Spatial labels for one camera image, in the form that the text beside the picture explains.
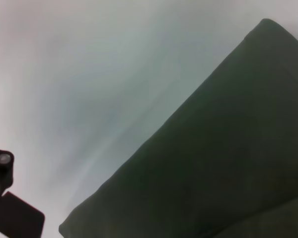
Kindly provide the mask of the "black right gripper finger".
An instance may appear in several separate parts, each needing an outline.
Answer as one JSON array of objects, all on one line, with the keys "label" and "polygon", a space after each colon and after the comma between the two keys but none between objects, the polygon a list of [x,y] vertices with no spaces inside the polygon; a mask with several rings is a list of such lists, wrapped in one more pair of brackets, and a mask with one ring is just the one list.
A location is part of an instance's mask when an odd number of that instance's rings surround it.
[{"label": "black right gripper finger", "polygon": [[13,184],[14,155],[0,150],[0,233],[8,238],[40,238],[45,215],[6,190]]}]

